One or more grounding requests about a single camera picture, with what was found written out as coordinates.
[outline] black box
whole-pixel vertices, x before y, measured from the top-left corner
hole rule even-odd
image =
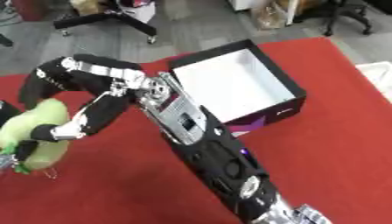
[[[235,135],[298,113],[306,92],[249,39],[169,63],[184,90]]]

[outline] red mat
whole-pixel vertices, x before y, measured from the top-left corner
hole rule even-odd
[[[327,39],[262,49],[309,96],[299,115],[241,139],[293,205],[309,203],[338,224],[390,223],[390,105]],[[144,67],[165,69],[165,60]],[[1,97],[14,102],[22,79],[2,77]],[[75,109],[88,95],[60,98]],[[2,176],[0,222],[239,223],[136,109],[98,136],[74,142],[57,169],[57,180]]]

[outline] blue light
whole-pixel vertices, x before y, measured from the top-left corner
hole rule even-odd
[[[247,154],[248,154],[248,151],[247,151],[246,149],[241,149],[240,152],[241,152],[242,154],[244,154],[244,155],[247,155]]]

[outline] black robotic forearm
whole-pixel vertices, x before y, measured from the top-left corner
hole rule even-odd
[[[251,152],[208,110],[205,135],[191,145],[164,136],[173,151],[244,222],[270,210],[277,190]]]
[[[57,142],[92,136],[110,125],[129,105],[130,99],[127,95],[113,96],[104,93],[63,125],[39,125],[31,132],[31,139]]]

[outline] gray floor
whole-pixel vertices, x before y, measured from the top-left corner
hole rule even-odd
[[[229,42],[252,39],[255,43],[321,36],[323,22],[303,24],[274,31],[257,30],[247,12],[234,13],[227,0],[157,0],[157,15],[151,21],[159,31],[158,42],[148,45],[146,37],[116,22],[75,27],[64,38],[47,22],[0,27],[0,32],[16,42],[13,48],[0,47],[0,75],[28,73],[39,63],[62,55],[93,53],[134,62],[148,62],[178,53],[197,52]],[[370,9],[374,24],[370,37],[362,27],[341,19],[331,41],[355,64],[392,61],[392,17]]]

